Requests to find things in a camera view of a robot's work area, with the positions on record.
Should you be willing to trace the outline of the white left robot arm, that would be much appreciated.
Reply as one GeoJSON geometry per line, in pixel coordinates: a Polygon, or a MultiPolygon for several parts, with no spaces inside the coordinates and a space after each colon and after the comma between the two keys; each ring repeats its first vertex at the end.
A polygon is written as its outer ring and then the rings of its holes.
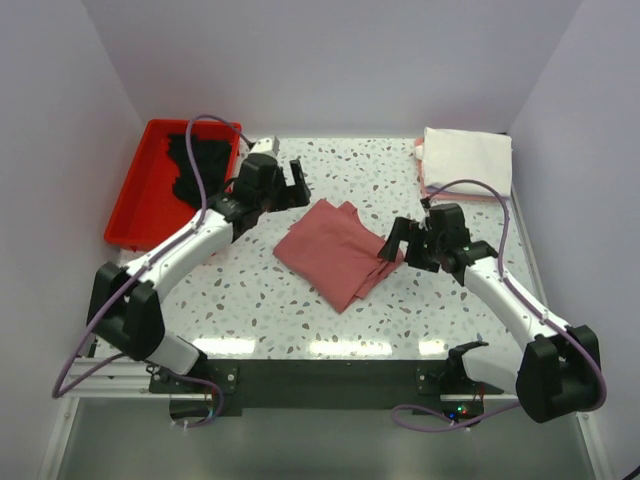
{"type": "Polygon", "coordinates": [[[300,161],[289,165],[292,184],[287,184],[275,157],[250,153],[238,176],[207,198],[180,230],[125,266],[103,265],[90,302],[92,333],[133,360],[171,371],[183,391],[200,390],[207,380],[207,357],[167,330],[161,304],[196,266],[253,228],[263,213],[309,204],[300,161]]]}

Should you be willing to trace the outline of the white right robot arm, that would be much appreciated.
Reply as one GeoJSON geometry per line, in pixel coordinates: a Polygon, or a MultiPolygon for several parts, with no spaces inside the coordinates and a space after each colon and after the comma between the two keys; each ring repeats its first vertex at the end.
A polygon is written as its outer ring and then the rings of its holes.
{"type": "Polygon", "coordinates": [[[405,263],[451,275],[491,310],[523,352],[519,367],[507,367],[470,356],[485,346],[483,340],[456,346],[437,380],[441,392],[466,393],[484,381],[514,393],[538,423],[599,409],[607,391],[595,332],[571,326],[526,291],[506,269],[502,247],[472,238],[459,205],[422,205],[423,220],[395,219],[379,258],[395,259],[405,243],[405,263]]]}

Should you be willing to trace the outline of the dusty red t-shirt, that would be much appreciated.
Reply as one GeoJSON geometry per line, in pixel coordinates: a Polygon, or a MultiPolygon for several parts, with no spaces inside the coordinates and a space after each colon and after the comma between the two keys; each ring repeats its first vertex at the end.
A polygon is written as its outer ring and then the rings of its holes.
{"type": "Polygon", "coordinates": [[[350,202],[318,200],[279,241],[274,256],[308,281],[338,313],[364,299],[404,260],[378,257],[385,241],[360,221],[350,202]]]}

